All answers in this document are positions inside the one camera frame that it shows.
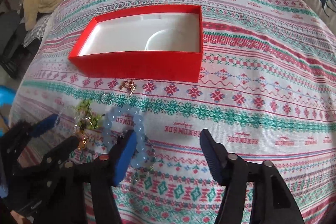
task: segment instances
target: bead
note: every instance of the bead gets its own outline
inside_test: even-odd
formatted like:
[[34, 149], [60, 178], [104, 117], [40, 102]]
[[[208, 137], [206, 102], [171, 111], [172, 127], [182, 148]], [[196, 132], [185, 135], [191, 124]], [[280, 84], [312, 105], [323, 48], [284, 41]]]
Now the bead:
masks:
[[105, 128], [108, 128], [108, 129], [111, 128], [111, 126], [112, 126], [112, 122], [108, 119], [108, 117], [106, 117], [106, 118], [104, 119], [103, 126], [104, 126]]
[[104, 145], [106, 146], [107, 151], [113, 147], [114, 143], [111, 137], [104, 137], [103, 138]]
[[131, 107], [128, 113], [129, 113], [131, 116], [139, 115], [140, 110], [139, 110], [137, 107]]
[[110, 112], [107, 113], [107, 118], [111, 121], [114, 122], [117, 118], [115, 113], [111, 110]]
[[136, 149], [138, 152], [143, 152], [146, 150], [146, 144], [144, 142], [138, 143]]
[[144, 143], [146, 141], [146, 137], [142, 133], [137, 133], [136, 134], [136, 141], [137, 143]]
[[102, 134], [103, 138], [105, 138], [105, 137], [109, 137], [110, 133], [111, 133], [111, 131], [109, 129], [104, 128], [104, 130], [101, 134]]
[[121, 107], [118, 107], [118, 106], [113, 109], [113, 112], [114, 112], [114, 115], [116, 117], [119, 117], [119, 116], [121, 116], [121, 114], [123, 114], [122, 110], [121, 110]]
[[136, 123], [134, 126], [134, 131], [137, 134], [143, 134], [143, 124], [142, 123]]
[[134, 115], [133, 122], [135, 124], [143, 123], [143, 117], [141, 115]]
[[140, 164], [139, 159], [137, 157], [132, 158], [131, 166], [133, 168], [140, 168], [141, 167], [141, 164]]
[[131, 109], [131, 106], [129, 104], [124, 104], [122, 107], [122, 113], [127, 114], [130, 109]]
[[145, 151], [139, 152], [136, 155], [137, 158], [139, 158], [139, 162], [144, 163], [146, 160], [148, 160], [147, 153]]

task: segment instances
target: bed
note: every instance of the bed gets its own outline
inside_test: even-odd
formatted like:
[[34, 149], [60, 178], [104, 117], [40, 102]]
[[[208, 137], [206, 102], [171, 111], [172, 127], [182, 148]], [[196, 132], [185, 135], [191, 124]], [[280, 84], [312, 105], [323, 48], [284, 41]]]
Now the bed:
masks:
[[[201, 5], [198, 83], [136, 79], [138, 89], [130, 96], [119, 89], [125, 79], [88, 78], [68, 61], [92, 17], [156, 4]], [[224, 189], [200, 149], [203, 128], [247, 161], [272, 160], [305, 223], [318, 223], [336, 197], [335, 45], [335, 35], [302, 0], [64, 0], [17, 91], [10, 122], [36, 122], [82, 99], [90, 99], [97, 113], [125, 103], [138, 107], [157, 161], [135, 184], [129, 167], [113, 189], [125, 223], [214, 222]], [[21, 164], [36, 164], [73, 126], [63, 117], [53, 131], [31, 141]], [[88, 137], [88, 148], [72, 153], [72, 161], [104, 153], [101, 132], [89, 131]], [[88, 223], [94, 223], [85, 187]], [[243, 223], [249, 222], [252, 193], [249, 184]]]

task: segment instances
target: blue beaded bracelet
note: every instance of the blue beaded bracelet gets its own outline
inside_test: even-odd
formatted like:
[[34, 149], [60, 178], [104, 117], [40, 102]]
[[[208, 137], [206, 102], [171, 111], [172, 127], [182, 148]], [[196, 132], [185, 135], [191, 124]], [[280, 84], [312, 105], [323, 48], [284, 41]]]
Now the blue beaded bracelet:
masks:
[[111, 109], [106, 115], [104, 119], [104, 130], [102, 132], [103, 135], [103, 143], [106, 146], [107, 150], [110, 149], [115, 144], [115, 140], [110, 135], [110, 129], [112, 123], [117, 119], [117, 117], [121, 116], [122, 114], [128, 114], [133, 116], [133, 123], [134, 131], [136, 132], [136, 150], [137, 153], [135, 157], [131, 160], [131, 166], [133, 168], [140, 168], [143, 163], [148, 160], [147, 149], [146, 149], [146, 136], [144, 134], [144, 127], [143, 127], [143, 117], [139, 115], [140, 110], [137, 107], [131, 107], [130, 105], [124, 105], [121, 107], [115, 107]]

